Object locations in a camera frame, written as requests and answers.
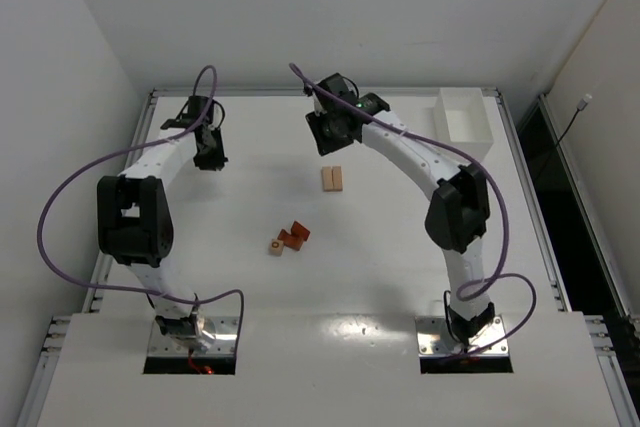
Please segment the long light wood block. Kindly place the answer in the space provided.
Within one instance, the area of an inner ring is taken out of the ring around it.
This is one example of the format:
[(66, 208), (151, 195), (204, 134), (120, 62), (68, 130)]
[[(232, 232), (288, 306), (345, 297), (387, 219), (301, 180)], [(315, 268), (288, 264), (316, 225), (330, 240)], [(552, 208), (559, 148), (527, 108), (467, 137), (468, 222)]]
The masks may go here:
[(332, 167), (332, 182), (334, 191), (341, 192), (343, 190), (343, 175), (340, 166)]
[(322, 189), (324, 192), (331, 192), (334, 189), (333, 172), (330, 166), (321, 168)]

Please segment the white perforated box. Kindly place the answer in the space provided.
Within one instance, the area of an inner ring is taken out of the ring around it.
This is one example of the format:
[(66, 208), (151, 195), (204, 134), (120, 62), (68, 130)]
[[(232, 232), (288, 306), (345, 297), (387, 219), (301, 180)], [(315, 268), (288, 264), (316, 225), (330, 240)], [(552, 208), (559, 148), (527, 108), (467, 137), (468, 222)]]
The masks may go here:
[(494, 139), (480, 88), (441, 88), (433, 118), (440, 142), (485, 159)]

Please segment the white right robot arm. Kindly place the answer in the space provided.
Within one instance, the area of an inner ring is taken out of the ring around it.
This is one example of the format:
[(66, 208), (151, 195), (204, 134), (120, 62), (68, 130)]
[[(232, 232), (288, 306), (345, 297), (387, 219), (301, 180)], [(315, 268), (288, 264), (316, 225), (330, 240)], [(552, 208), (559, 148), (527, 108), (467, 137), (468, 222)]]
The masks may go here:
[(318, 88), (305, 85), (304, 93), (314, 99), (306, 121), (320, 155), (358, 142), (394, 164), (426, 197), (425, 230), (442, 249), (450, 285), (445, 319), (450, 335), (468, 346), (495, 315), (488, 294), (461, 300), (455, 293), (467, 282), (484, 279), (482, 237), (490, 216), (486, 176), (476, 165), (458, 164), (410, 138), (384, 99), (374, 93), (357, 97), (338, 73)]

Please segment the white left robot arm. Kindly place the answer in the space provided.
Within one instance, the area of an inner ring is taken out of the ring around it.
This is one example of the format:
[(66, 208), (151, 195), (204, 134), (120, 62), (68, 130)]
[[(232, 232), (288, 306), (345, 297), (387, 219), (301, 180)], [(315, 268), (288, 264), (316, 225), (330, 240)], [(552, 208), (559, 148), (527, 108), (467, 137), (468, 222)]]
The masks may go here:
[(213, 346), (215, 326), (173, 265), (175, 234), (166, 189), (188, 163), (201, 171), (220, 171), (228, 162), (214, 110), (214, 100), (189, 96), (138, 161), (97, 185), (100, 250), (137, 278), (160, 333), (196, 352)]

